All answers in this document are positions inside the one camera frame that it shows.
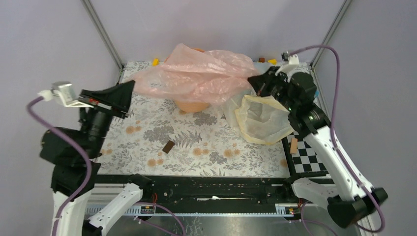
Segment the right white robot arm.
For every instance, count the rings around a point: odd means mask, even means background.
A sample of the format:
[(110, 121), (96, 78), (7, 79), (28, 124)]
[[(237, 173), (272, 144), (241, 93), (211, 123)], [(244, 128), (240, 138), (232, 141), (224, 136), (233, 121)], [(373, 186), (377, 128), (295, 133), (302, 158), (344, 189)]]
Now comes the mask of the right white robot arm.
[(272, 66), (248, 82), (260, 96), (276, 100), (289, 111), (291, 127), (314, 150), (335, 184), (330, 189), (306, 177), (290, 177), (282, 189), (284, 200), (293, 203), (302, 198), (325, 208), (341, 228), (380, 210), (388, 199), (386, 190), (373, 186), (340, 144), (329, 118), (314, 103), (317, 87), (310, 74), (288, 76), (279, 66)]

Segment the pink plastic trash bag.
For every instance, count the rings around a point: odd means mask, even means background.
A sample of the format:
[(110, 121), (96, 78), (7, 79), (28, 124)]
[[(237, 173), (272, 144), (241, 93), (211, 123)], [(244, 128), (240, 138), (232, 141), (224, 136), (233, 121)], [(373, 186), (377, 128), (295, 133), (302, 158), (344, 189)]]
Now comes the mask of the pink plastic trash bag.
[(222, 105), (251, 88), (248, 78), (259, 75), (252, 59), (226, 50), (199, 52), (178, 44), (163, 64), (132, 74), (134, 92), (181, 102)]

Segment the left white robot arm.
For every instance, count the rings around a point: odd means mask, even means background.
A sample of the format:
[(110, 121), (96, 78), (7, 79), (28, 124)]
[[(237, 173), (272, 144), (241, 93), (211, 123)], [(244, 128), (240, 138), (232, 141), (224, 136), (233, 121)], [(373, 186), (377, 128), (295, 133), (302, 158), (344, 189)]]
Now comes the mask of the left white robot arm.
[(104, 90), (82, 90), (76, 95), (70, 82), (56, 82), (50, 90), (39, 93), (67, 108), (79, 109), (80, 129), (48, 126), (42, 137), (40, 157), (52, 164), (51, 188), (54, 196), (53, 236), (97, 235), (101, 226), (84, 221), (82, 211), (94, 188), (105, 137), (114, 117), (128, 116), (135, 82), (130, 81)]

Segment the orange plastic trash bin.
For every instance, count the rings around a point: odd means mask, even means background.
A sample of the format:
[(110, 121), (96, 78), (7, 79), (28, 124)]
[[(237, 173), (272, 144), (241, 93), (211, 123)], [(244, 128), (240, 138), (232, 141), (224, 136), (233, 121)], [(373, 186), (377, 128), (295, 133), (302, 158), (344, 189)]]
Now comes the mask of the orange plastic trash bin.
[[(204, 50), (199, 49), (199, 48), (190, 48), (190, 49), (194, 51), (198, 51), (200, 53), (205, 52)], [(173, 52), (165, 59), (164, 63), (166, 63), (169, 60), (172, 54), (175, 54), (176, 50), (177, 50), (177, 46), (174, 48)], [(184, 63), (187, 65), (194, 64), (193, 59), (192, 61), (186, 61), (186, 62), (180, 61), (180, 64), (184, 64)], [(178, 100), (174, 100), (174, 102), (181, 111), (186, 112), (186, 113), (201, 112), (210, 106), (209, 103), (203, 103), (203, 102), (189, 102), (189, 101), (178, 101)]]

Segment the clear white trash bag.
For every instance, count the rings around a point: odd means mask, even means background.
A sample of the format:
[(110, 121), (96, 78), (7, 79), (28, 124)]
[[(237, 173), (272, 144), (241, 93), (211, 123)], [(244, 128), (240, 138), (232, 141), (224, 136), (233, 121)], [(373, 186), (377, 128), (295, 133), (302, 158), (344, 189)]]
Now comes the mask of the clear white trash bag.
[(226, 121), (228, 122), (230, 128), (235, 132), (240, 132), (240, 128), (237, 122), (235, 110), (241, 107), (242, 99), (246, 95), (245, 92), (236, 94), (227, 100), (222, 106), (221, 109), (224, 113)]

